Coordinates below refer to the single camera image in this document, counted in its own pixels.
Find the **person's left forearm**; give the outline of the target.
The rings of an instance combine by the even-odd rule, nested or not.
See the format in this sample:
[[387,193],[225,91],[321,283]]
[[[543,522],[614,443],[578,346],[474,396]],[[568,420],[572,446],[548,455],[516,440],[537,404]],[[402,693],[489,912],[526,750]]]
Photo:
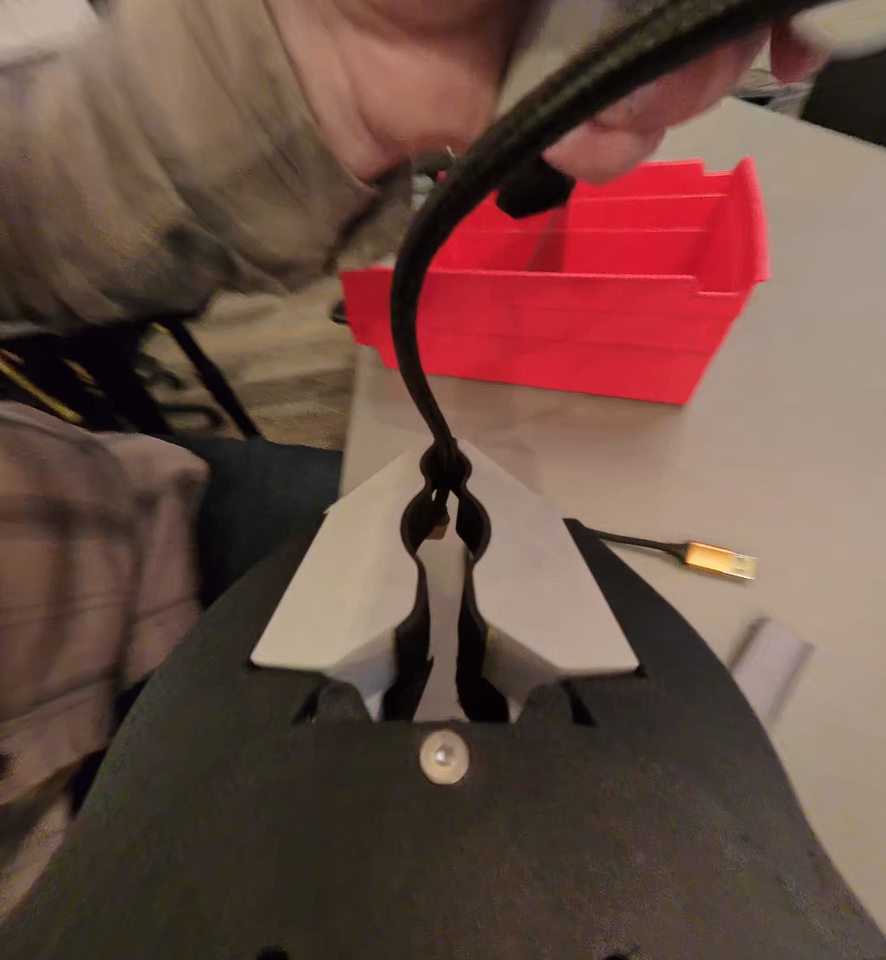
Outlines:
[[285,294],[390,254],[375,186],[318,137],[266,2],[114,2],[0,64],[0,322],[67,335]]

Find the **braided cable copper plug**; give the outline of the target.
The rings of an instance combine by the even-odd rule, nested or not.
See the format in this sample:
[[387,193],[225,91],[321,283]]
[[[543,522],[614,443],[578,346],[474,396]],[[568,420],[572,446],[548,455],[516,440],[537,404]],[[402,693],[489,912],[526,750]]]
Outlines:
[[599,34],[546,74],[478,138],[423,205],[392,274],[390,327],[402,381],[433,438],[423,489],[406,506],[401,543],[417,552],[466,470],[457,442],[428,384],[417,314],[425,277],[450,234],[525,163],[538,160],[572,130],[653,81],[713,49],[821,6],[806,1],[653,2]]

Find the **black chair frame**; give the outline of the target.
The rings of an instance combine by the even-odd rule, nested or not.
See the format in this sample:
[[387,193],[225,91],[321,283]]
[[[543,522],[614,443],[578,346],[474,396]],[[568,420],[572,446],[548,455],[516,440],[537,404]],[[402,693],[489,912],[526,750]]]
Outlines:
[[[201,349],[189,329],[199,313],[87,325],[60,335],[27,321],[0,322],[0,387],[17,394],[72,426],[92,431],[128,431],[171,436],[167,416],[204,417],[209,429],[232,423],[246,439],[262,433],[245,411],[229,381]],[[183,382],[144,354],[153,330],[168,335],[220,411],[205,405],[160,403],[149,386]]]

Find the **grey slim usb hub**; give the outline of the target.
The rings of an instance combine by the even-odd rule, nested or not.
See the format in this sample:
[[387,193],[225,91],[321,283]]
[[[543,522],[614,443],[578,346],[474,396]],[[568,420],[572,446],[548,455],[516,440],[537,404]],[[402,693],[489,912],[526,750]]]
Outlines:
[[815,649],[769,617],[756,619],[737,643],[727,661],[729,672],[767,730],[780,720]]

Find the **red plastic bin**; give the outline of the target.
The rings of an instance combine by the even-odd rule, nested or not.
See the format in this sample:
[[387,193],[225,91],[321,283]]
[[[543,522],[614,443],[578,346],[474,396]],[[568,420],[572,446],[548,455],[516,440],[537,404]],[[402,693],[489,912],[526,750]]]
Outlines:
[[653,162],[516,220],[486,198],[427,273],[428,375],[689,402],[754,288],[767,224],[751,157]]

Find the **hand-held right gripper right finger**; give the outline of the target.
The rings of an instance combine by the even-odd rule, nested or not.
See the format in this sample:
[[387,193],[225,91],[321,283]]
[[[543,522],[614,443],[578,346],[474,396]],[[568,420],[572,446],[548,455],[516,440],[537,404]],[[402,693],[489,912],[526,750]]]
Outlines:
[[634,674],[640,661],[553,504],[468,442],[458,463],[456,690],[467,719],[512,721],[537,688]]

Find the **black mesh office chair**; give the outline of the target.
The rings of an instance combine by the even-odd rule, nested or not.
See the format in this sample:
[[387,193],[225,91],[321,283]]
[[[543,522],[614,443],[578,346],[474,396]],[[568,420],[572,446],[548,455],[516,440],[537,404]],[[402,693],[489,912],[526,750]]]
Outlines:
[[816,76],[800,117],[886,149],[886,54],[830,61]]

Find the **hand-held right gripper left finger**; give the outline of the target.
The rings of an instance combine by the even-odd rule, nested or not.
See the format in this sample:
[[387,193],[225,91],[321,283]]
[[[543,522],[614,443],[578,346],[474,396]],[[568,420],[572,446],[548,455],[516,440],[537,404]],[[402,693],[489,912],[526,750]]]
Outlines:
[[352,686],[373,718],[410,721],[432,669],[425,570],[402,535],[424,491],[407,451],[326,511],[250,661]]

